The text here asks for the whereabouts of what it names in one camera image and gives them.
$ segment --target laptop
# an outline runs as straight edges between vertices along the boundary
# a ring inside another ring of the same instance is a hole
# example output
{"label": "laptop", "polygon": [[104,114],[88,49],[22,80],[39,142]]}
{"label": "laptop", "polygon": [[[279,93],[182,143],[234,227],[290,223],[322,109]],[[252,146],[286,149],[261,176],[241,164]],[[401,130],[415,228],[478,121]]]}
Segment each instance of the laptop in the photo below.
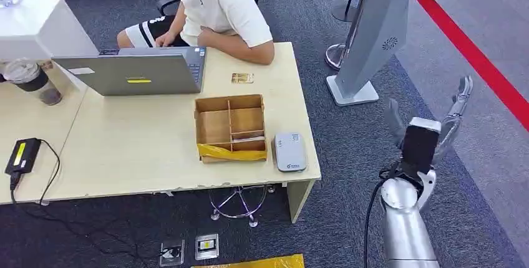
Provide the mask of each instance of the laptop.
{"label": "laptop", "polygon": [[165,95],[200,92],[205,56],[204,47],[164,47],[52,60],[103,96]]}

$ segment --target cable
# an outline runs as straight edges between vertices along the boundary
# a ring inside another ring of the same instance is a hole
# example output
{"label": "cable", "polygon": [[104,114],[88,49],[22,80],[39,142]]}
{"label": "cable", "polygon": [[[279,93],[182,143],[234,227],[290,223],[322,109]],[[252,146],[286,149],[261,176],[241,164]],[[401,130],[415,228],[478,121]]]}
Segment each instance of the cable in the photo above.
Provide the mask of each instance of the cable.
{"label": "cable", "polygon": [[[82,238],[85,241],[87,241],[93,248],[97,249],[102,254],[105,254],[105,255],[126,254],[126,255],[132,257],[134,259],[134,262],[136,260],[140,260],[144,267],[147,267],[147,263],[145,262],[146,259],[154,259],[154,258],[160,257],[164,253],[169,251],[169,250],[164,250],[164,251],[159,252],[158,254],[156,254],[154,256],[141,256],[139,254],[139,251],[138,251],[138,244],[137,244],[135,236],[134,236],[133,227],[132,227],[132,225],[131,225],[131,223],[130,223],[130,221],[128,219],[114,219],[112,221],[109,221],[109,222],[105,223],[103,226],[93,227],[89,223],[84,223],[84,222],[79,222],[79,221],[67,221],[65,219],[60,219],[60,218],[57,218],[52,213],[48,212],[46,207],[42,204],[42,201],[44,200],[44,196],[46,195],[48,189],[51,187],[52,183],[55,181],[55,179],[57,178],[57,175],[59,174],[59,172],[61,170],[61,159],[59,157],[59,154],[57,154],[57,152],[53,149],[53,147],[51,147],[51,145],[47,141],[45,141],[43,139],[39,139],[39,140],[41,142],[44,142],[49,147],[49,149],[53,152],[55,157],[57,158],[57,166],[54,167],[54,170],[52,171],[51,178],[49,179],[48,183],[46,184],[46,187],[44,188],[44,191],[42,192],[41,198],[39,199],[39,203],[38,203],[39,209],[44,214],[43,215],[38,215],[38,214],[32,213],[32,212],[24,209],[23,207],[21,207],[21,205],[18,204],[18,202],[16,201],[16,198],[15,198],[15,195],[14,195],[14,191],[15,191],[18,183],[20,182],[20,179],[21,179],[21,174],[20,173],[13,173],[11,175],[10,191],[11,191],[11,201],[12,201],[13,205],[17,206],[18,209],[20,209],[21,211],[23,211],[24,213],[26,213],[27,215],[29,215],[32,218],[40,219],[40,220],[44,220],[44,221],[55,222],[55,223],[61,223],[64,226],[65,229],[67,229],[73,235],[75,235],[75,236],[77,236],[79,238]],[[116,223],[118,221],[125,221],[127,223],[127,227],[130,230],[132,244],[130,244],[127,241],[119,238],[117,235],[112,234],[112,233],[107,231],[107,228],[111,224],[114,224],[114,223]],[[92,230],[88,231],[88,232],[78,232],[72,226],[73,224],[82,225],[84,227],[90,227]],[[112,250],[107,250],[107,249],[101,248],[91,238],[91,236],[96,234],[96,233],[105,234],[105,235],[111,237],[115,241],[127,246],[129,248],[129,250],[112,251]]]}
{"label": "cable", "polygon": [[369,201],[369,205],[367,207],[366,223],[364,225],[364,268],[367,268],[367,233],[369,232],[369,216],[371,215],[371,208],[373,208],[373,202],[375,201],[377,192],[379,191],[380,187],[382,187],[384,182],[386,182],[385,179],[377,183],[375,189],[373,189],[373,193],[371,194],[371,200]]}
{"label": "cable", "polygon": [[379,172],[379,178],[381,179],[373,189],[373,192],[371,193],[371,199],[369,200],[369,205],[367,206],[367,213],[366,213],[366,222],[364,224],[364,268],[367,268],[367,245],[368,245],[368,234],[369,234],[369,217],[371,216],[371,209],[373,208],[373,203],[375,201],[375,198],[377,196],[377,193],[379,192],[379,189],[382,187],[382,185],[389,179],[392,178],[402,178],[406,177],[403,171],[398,170],[399,166],[401,164],[401,161],[396,161],[391,165],[390,168],[383,168]]}

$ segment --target yellow sticker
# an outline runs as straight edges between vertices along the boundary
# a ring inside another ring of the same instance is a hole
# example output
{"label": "yellow sticker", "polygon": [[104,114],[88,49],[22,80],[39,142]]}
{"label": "yellow sticker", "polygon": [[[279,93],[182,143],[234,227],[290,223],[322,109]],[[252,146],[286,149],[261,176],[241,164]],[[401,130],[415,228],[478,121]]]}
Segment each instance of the yellow sticker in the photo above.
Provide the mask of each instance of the yellow sticker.
{"label": "yellow sticker", "polygon": [[128,83],[151,83],[152,81],[151,80],[146,80],[146,79],[142,79],[142,80],[127,80]]}
{"label": "yellow sticker", "polygon": [[22,142],[20,144],[20,147],[18,148],[17,156],[15,158],[15,162],[13,163],[14,166],[17,166],[20,164],[20,161],[22,160],[22,154],[24,153],[24,149],[26,148],[26,143]]}
{"label": "yellow sticker", "polygon": [[215,246],[214,240],[200,241],[200,249],[210,249]]}

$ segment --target floor socket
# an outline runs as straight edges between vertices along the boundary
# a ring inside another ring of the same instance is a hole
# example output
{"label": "floor socket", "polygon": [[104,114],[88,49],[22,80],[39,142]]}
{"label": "floor socket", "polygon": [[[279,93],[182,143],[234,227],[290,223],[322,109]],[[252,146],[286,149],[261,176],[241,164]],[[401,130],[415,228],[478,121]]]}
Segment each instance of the floor socket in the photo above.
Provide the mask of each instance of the floor socket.
{"label": "floor socket", "polygon": [[160,249],[160,252],[163,253],[160,256],[160,267],[182,265],[184,243],[185,241],[183,239],[163,241],[162,248]]}
{"label": "floor socket", "polygon": [[196,260],[214,259],[218,255],[218,234],[198,236],[195,239]]}

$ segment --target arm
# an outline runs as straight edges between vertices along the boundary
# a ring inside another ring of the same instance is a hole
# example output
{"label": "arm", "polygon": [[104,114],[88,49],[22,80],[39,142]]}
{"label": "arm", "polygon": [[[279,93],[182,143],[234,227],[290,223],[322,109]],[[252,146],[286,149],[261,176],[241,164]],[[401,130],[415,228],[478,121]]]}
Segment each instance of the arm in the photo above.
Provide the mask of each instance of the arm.
{"label": "arm", "polygon": [[175,38],[179,33],[181,33],[183,29],[183,25],[185,24],[185,6],[183,5],[183,2],[180,1],[178,5],[178,11],[175,19],[171,23],[171,26],[169,27],[169,31],[167,31],[164,35],[158,37],[156,41],[157,47],[167,47],[170,44],[172,44],[175,41]]}
{"label": "arm", "polygon": [[254,0],[218,0],[236,36],[226,36],[202,28],[198,44],[214,47],[233,57],[270,64],[274,60],[274,43],[270,28]]}
{"label": "arm", "polygon": [[203,28],[198,37],[198,45],[216,48],[235,58],[256,64],[268,65],[274,60],[274,43],[272,41],[250,48],[239,35],[225,36],[209,28]]}

